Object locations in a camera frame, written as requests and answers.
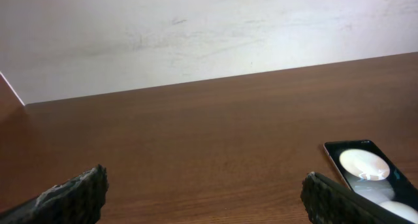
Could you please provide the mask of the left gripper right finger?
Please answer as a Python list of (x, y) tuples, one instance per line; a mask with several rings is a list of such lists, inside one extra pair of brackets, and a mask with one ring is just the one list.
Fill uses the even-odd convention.
[(407, 224), (410, 221), (318, 173), (302, 182), (301, 201), (314, 224)]

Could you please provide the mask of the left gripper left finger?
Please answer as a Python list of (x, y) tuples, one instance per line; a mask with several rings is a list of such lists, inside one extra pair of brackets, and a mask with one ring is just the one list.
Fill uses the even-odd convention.
[(95, 224), (101, 218), (108, 187), (106, 168), (97, 165), (1, 212), (1, 224)]

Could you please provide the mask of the black smartphone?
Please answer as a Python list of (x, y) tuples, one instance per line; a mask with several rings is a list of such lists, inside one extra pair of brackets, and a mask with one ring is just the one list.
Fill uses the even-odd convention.
[(326, 142), (324, 149), (350, 190), (417, 223), (417, 188), (372, 141)]

